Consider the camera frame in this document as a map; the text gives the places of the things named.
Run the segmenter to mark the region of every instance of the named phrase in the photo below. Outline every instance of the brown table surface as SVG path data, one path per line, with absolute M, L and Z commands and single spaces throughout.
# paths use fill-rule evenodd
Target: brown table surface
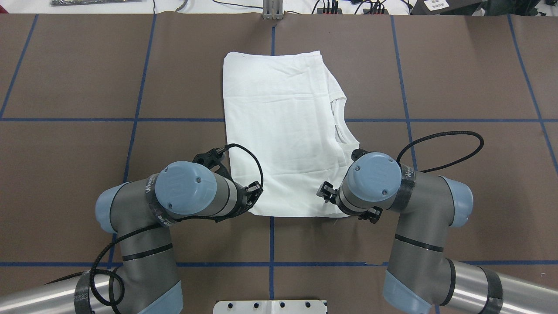
M 477 156 L 438 172 L 475 196 L 446 256 L 556 288 L 557 28 L 517 16 L 0 15 L 0 294 L 90 266 L 111 239 L 94 216 L 102 191 L 225 144 L 228 52 L 314 50 L 364 149 L 394 156 L 433 132 L 482 134 Z M 426 169 L 475 147 L 436 139 L 403 161 Z M 183 222 L 172 228 L 183 313 L 270 298 L 396 313 L 381 292 L 396 223 Z M 120 261 L 117 249 L 102 266 Z

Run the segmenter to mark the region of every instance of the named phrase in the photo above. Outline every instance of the black connector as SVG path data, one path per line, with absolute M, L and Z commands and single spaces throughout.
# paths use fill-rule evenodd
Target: black connector
M 372 9 L 372 15 L 389 15 L 389 12 L 387 12 L 386 8 L 382 8 L 381 10 L 377 10 L 378 12 L 374 12 L 374 9 Z M 362 13 L 363 14 L 368 14 L 368 12 L 370 12 L 370 9 L 362 9 Z
M 331 14 L 331 13 L 327 13 L 327 9 L 326 9 L 326 13 L 324 13 L 324 9 L 318 8 L 318 14 Z M 343 10 L 341 8 L 338 8 L 337 13 L 334 13 L 334 15 L 335 14 L 343 14 Z

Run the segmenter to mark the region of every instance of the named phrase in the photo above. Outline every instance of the blue tape line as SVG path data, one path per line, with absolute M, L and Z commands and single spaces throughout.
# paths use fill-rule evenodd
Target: blue tape line
M 178 267 L 269 267 L 267 261 L 231 261 L 215 263 L 176 263 Z
M 271 27 L 271 55 L 275 55 L 275 26 Z
M 122 183 L 128 181 L 128 173 L 130 170 L 130 158 L 132 156 L 132 149 L 134 147 L 134 141 L 136 139 L 136 130 L 138 126 L 138 119 L 140 117 L 140 109 L 141 109 L 141 100 L 143 97 L 143 88 L 145 87 L 145 77 L 147 76 L 147 67 L 149 66 L 149 55 L 151 54 L 151 45 L 153 44 L 153 34 L 155 32 L 155 22 L 157 21 L 157 15 L 153 15 L 153 21 L 151 22 L 151 33 L 149 35 L 149 43 L 147 44 L 147 52 L 145 55 L 145 64 L 143 65 L 143 74 L 141 77 L 141 84 L 139 85 L 139 94 L 138 94 L 138 102 L 136 105 L 136 114 L 134 115 L 134 125 L 132 126 L 132 134 L 130 135 L 130 145 L 128 147 L 128 155 L 126 156 L 126 165 L 124 166 L 124 178 L 122 179 Z M 112 235 L 112 241 L 116 241 L 116 234 Z M 108 266 L 107 269 L 112 268 L 112 261 L 114 258 L 114 249 L 113 246 L 108 255 Z
M 462 263 L 478 265 L 558 265 L 558 260 L 472 260 Z M 0 267 L 91 267 L 89 262 L 65 261 L 0 261 Z M 109 263 L 101 262 L 100 267 L 107 267 Z M 121 262 L 113 262 L 112 266 L 121 266 Z M 388 262 L 382 264 L 368 264 L 364 261 L 231 261 L 231 262 L 180 262 L 178 267 L 204 268 L 204 267 L 387 267 Z
M 139 122 L 225 122 L 224 118 L 139 118 Z
M 270 217 L 270 300 L 275 296 L 274 270 L 275 266 L 275 217 Z
M 275 267 L 387 267 L 388 262 L 382 264 L 368 264 L 365 261 L 278 261 Z
M 2 118 L 16 122 L 132 122 L 133 118 Z
M 469 265 L 558 265 L 558 260 L 468 260 Z
M 90 268 L 93 263 L 89 262 L 71 262 L 71 261 L 0 261 L 0 267 L 87 267 Z M 99 263 L 100 267 L 107 266 L 108 263 Z
M 31 41 L 31 35 L 33 35 L 33 30 L 35 29 L 35 24 L 37 24 L 38 18 L 39 15 L 35 14 L 35 18 L 33 19 L 33 24 L 31 24 L 31 29 L 29 30 L 29 34 L 27 34 L 27 40 L 23 45 L 23 50 L 21 51 L 20 59 L 17 61 L 16 70 L 13 72 L 12 81 L 9 83 L 8 91 L 6 92 L 6 97 L 4 97 L 2 109 L 0 109 L 0 118 L 2 118 L 2 116 L 4 115 L 4 111 L 6 110 L 6 106 L 8 105 L 9 95 L 12 93 L 12 88 L 14 83 L 16 82 L 17 73 L 20 71 L 21 63 L 23 62 L 23 57 L 25 56 L 25 52 L 27 51 L 27 47 L 29 46 L 29 41 Z
M 393 15 L 389 16 L 391 19 L 391 32 L 393 35 L 393 45 L 395 46 L 395 58 L 397 60 L 397 71 L 399 72 L 399 84 L 401 85 L 401 97 L 403 98 L 403 109 L 405 110 L 405 122 L 407 122 L 407 134 L 409 136 L 409 143 L 413 142 L 411 131 L 411 120 L 409 116 L 409 108 L 407 107 L 407 93 L 405 92 L 405 84 L 403 82 L 403 70 L 401 69 L 401 59 L 399 56 L 399 47 L 397 45 L 397 34 L 395 31 L 395 19 Z M 411 147 L 411 157 L 413 159 L 413 167 L 418 169 L 417 160 L 415 155 L 415 148 Z
M 458 119 L 409 118 L 410 122 L 536 122 L 555 123 L 558 119 Z M 2 118 L 6 122 L 133 122 L 134 118 Z M 138 118 L 138 122 L 225 122 L 224 118 Z M 345 122 L 406 122 L 405 118 L 346 118 Z
M 275 55 L 275 26 L 271 27 L 271 55 Z M 270 300 L 275 299 L 275 217 L 270 217 Z
M 552 145 L 550 144 L 550 139 L 548 133 L 546 132 L 545 124 L 542 121 L 541 110 L 538 107 L 537 99 L 535 98 L 535 93 L 533 92 L 533 88 L 531 86 L 531 81 L 529 80 L 529 76 L 527 75 L 527 70 L 525 69 L 523 58 L 521 57 L 521 52 L 519 51 L 519 45 L 517 45 L 516 32 L 513 30 L 512 16 L 509 14 L 508 14 L 508 23 L 509 23 L 509 30 L 512 33 L 513 45 L 516 48 L 517 59 L 519 59 L 519 64 L 521 65 L 521 70 L 523 71 L 523 76 L 525 77 L 525 82 L 527 83 L 527 88 L 529 89 L 531 100 L 533 100 L 533 105 L 535 106 L 535 111 L 537 112 L 537 117 L 541 124 L 542 133 L 545 137 L 546 146 L 549 149 L 550 158 L 552 158 L 552 163 L 554 163 L 554 170 L 556 171 L 556 174 L 558 174 L 558 162 L 556 161 L 556 155 L 554 154 L 554 150 L 552 149 Z

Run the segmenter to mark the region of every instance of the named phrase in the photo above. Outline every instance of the gray robot arm segment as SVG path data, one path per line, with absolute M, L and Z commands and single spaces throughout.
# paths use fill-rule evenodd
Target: gray robot arm segment
M 339 189 L 324 183 L 318 196 L 374 223 L 383 210 L 400 214 L 383 291 L 399 310 L 426 314 L 432 304 L 482 314 L 558 309 L 555 289 L 444 258 L 448 227 L 464 225 L 472 212 L 473 196 L 463 183 L 367 153 L 349 168 Z

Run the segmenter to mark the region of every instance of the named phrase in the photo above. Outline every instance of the white surface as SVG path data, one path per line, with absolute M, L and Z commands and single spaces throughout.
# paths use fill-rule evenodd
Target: white surface
M 223 63 L 227 143 L 243 145 L 263 169 L 263 194 L 251 213 L 276 217 L 346 217 L 316 196 L 338 187 L 358 141 L 345 124 L 347 98 L 319 51 L 259 56 L 229 53 Z M 231 175 L 259 178 L 252 158 L 229 152 Z
M 213 307 L 213 314 L 327 314 L 328 307 L 320 300 L 285 301 L 220 301 Z
M 443 8 L 447 8 L 450 5 L 446 2 L 446 0 L 428 0 L 424 1 L 426 7 L 431 11 L 440 10 Z
M 156 12 L 174 11 L 182 4 L 183 0 L 155 0 Z M 50 0 L 0 0 L 0 4 L 10 13 L 152 13 L 152 0 L 141 0 L 140 2 L 124 3 L 102 3 L 85 4 L 77 6 L 56 6 L 50 5 Z M 222 2 L 247 4 L 250 6 L 261 7 L 263 0 L 222 0 Z M 296 11 L 298 13 L 310 14 L 316 2 L 314 0 L 283 0 L 284 11 Z M 384 3 L 390 14 L 406 15 L 408 9 L 406 4 L 400 0 L 386 0 Z M 344 14 L 353 14 L 358 5 L 352 5 L 350 1 L 339 1 L 339 8 Z M 362 14 L 362 9 L 367 8 L 365 3 L 360 7 L 358 14 Z M 261 9 L 241 8 L 215 3 L 211 0 L 189 0 L 187 6 L 180 11 L 181 13 L 246 13 L 259 12 Z

